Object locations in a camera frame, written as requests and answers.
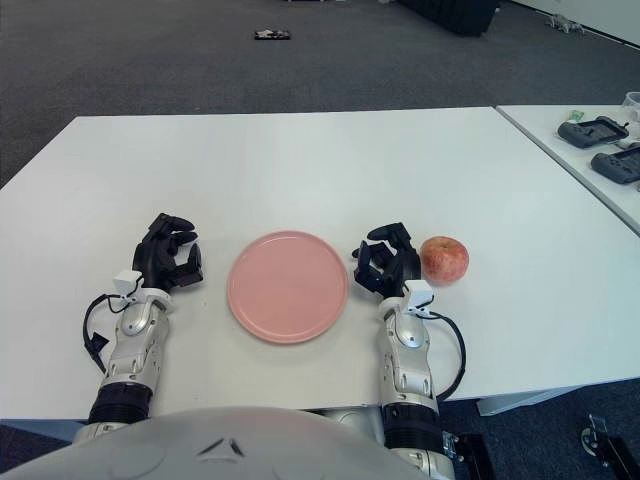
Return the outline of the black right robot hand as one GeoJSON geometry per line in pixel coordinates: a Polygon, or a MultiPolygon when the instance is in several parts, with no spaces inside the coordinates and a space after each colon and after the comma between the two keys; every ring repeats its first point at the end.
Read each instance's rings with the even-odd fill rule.
{"type": "Polygon", "coordinates": [[[377,227],[352,252],[355,281],[384,299],[403,297],[407,280],[420,280],[421,261],[402,222],[377,227]]]}

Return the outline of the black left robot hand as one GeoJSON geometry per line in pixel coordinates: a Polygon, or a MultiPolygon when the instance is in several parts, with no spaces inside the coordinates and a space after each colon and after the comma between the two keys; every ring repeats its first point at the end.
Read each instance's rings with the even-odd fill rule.
{"type": "Polygon", "coordinates": [[[160,213],[136,246],[132,269],[142,274],[144,288],[170,293],[203,280],[201,251],[195,226],[188,220],[160,213]],[[190,244],[187,261],[178,265],[180,247],[190,244]]]}

